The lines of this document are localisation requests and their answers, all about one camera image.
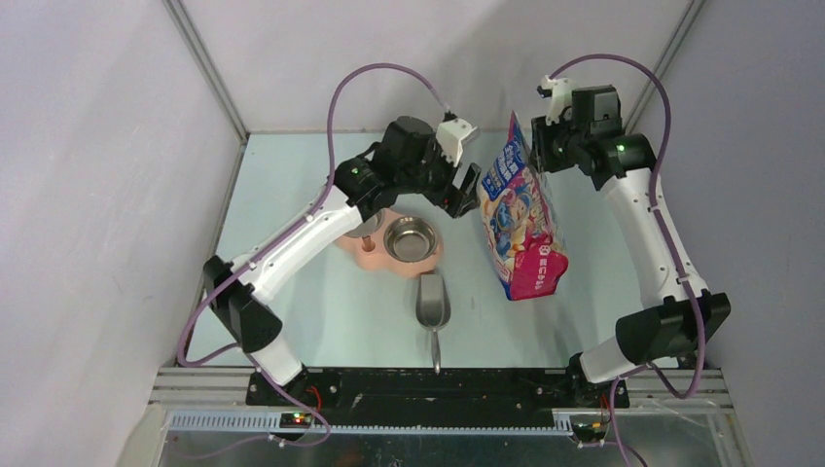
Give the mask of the colourful cat food bag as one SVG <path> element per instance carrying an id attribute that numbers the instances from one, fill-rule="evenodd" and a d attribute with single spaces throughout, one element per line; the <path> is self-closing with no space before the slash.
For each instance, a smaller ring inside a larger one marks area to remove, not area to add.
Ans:
<path id="1" fill-rule="evenodd" d="M 491 261 L 512 302 L 554 294 L 569 268 L 549 191 L 529 156 L 512 113 L 507 140 L 477 187 Z"/>

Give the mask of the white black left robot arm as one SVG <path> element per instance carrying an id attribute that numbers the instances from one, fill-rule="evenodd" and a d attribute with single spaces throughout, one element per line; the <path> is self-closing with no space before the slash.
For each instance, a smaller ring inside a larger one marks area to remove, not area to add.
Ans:
<path id="1" fill-rule="evenodd" d="M 229 262 L 214 256 L 204 265 L 204 305 L 265 375 L 270 393 L 282 404 L 300 403 L 307 379 L 269 302 L 323 249 L 392 207 L 402 195 L 422 195 L 452 218 L 475 209 L 480 167 L 471 163 L 459 186 L 453 180 L 477 133 L 476 126 L 452 113 L 436 127 L 399 117 L 378 142 L 338 164 L 318 199 L 291 225 Z"/>

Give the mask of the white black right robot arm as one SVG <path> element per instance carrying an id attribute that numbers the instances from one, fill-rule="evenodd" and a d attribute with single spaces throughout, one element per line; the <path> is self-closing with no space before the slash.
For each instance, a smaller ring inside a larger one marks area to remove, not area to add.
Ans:
<path id="1" fill-rule="evenodd" d="M 642 310 L 620 318 L 613 338 L 575 357 L 581 371 L 565 384 L 569 400 L 589 407 L 604 382 L 653 360 L 698 353 L 731 313 L 692 265 L 659 186 L 658 161 L 646 136 L 627 134 L 612 86 L 579 88 L 546 78 L 545 116 L 531 122 L 531 163 L 541 172 L 577 167 L 591 179 L 618 222 L 635 267 Z"/>

